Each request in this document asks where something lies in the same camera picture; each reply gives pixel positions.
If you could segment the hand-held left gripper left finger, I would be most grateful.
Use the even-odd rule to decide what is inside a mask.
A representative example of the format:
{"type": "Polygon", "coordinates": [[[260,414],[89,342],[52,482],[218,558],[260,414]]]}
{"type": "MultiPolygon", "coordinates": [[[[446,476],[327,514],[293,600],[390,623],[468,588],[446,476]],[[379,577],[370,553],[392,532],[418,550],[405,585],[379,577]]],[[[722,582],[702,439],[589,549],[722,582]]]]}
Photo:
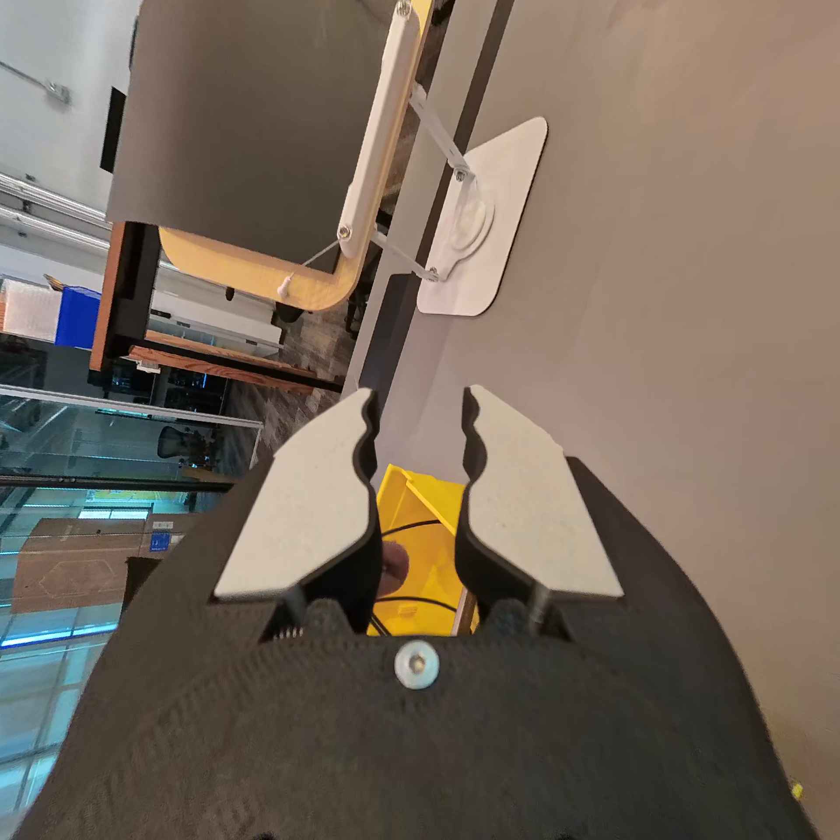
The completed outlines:
{"type": "Polygon", "coordinates": [[[300,621],[317,600],[371,619],[382,578],[377,394],[361,387],[274,454],[213,590],[221,603],[270,602],[300,621]]]}

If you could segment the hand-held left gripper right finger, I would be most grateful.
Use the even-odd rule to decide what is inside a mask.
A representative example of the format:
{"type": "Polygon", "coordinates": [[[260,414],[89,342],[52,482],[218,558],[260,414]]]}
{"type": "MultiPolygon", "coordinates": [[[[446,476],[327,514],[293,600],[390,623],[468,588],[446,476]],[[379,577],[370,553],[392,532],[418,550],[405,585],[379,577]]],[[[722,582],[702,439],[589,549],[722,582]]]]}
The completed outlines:
{"type": "Polygon", "coordinates": [[[461,426],[455,567],[481,614],[506,600],[541,617],[556,602],[622,599],[563,447],[482,385],[465,388],[461,426]]]}

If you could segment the yellow plastic bin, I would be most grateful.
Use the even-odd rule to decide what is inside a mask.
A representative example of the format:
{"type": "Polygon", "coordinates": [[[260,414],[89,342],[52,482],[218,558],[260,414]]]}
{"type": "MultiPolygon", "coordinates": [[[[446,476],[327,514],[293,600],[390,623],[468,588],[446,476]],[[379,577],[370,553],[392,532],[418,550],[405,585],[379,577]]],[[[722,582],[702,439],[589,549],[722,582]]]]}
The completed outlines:
{"type": "Polygon", "coordinates": [[[473,595],[455,569],[455,534],[465,487],[389,465],[377,494],[384,541],[408,555],[399,589],[378,598],[367,634],[450,636],[479,624],[473,595]]]}

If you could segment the cardboard box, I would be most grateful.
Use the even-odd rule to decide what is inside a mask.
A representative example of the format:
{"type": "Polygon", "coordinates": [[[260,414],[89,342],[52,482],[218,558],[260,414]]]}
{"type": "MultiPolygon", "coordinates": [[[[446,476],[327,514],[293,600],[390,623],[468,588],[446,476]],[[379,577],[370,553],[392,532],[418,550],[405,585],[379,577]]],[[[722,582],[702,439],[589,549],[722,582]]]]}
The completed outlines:
{"type": "Polygon", "coordinates": [[[11,613],[123,601],[126,561],[140,555],[147,518],[43,518],[17,555],[11,613]]]}

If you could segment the wooden topped desk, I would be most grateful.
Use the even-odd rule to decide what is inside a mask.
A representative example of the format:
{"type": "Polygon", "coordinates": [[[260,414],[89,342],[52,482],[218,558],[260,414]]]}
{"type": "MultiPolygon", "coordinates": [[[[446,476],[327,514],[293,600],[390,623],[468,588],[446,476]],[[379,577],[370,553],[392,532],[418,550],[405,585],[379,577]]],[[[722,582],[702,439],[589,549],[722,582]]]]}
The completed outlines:
{"type": "Polygon", "coordinates": [[[89,382],[104,385],[115,362],[128,360],[302,395],[316,390],[341,393],[342,377],[330,380],[292,365],[150,329],[160,257],[157,227],[135,222],[115,225],[90,352],[89,382]]]}

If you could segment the blue box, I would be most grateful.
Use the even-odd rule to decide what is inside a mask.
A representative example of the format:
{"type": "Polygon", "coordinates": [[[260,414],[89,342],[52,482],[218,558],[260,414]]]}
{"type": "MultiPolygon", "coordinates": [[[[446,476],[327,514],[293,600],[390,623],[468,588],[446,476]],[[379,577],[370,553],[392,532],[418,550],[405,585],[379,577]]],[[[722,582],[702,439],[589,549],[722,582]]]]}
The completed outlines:
{"type": "Polygon", "coordinates": [[[92,350],[101,299],[98,291],[65,286],[61,292],[54,344],[92,350]]]}

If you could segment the white storage box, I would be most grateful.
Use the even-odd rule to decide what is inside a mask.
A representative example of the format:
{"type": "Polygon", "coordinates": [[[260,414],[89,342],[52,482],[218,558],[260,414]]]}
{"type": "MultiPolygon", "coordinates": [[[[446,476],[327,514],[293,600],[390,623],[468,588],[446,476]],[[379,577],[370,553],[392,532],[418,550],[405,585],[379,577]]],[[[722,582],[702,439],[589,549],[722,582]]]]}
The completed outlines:
{"type": "Polygon", "coordinates": [[[56,341],[61,292],[4,279],[1,294],[2,332],[48,343],[56,341]]]}

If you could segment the white tablet stand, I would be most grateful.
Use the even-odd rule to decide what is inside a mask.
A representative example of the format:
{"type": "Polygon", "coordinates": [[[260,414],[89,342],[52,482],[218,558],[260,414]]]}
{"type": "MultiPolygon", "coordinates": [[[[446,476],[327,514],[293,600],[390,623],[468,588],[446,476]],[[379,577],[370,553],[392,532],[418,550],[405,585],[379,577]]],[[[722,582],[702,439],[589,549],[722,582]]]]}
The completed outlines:
{"type": "Polygon", "coordinates": [[[361,278],[435,2],[142,2],[106,218],[303,311],[361,278]]]}

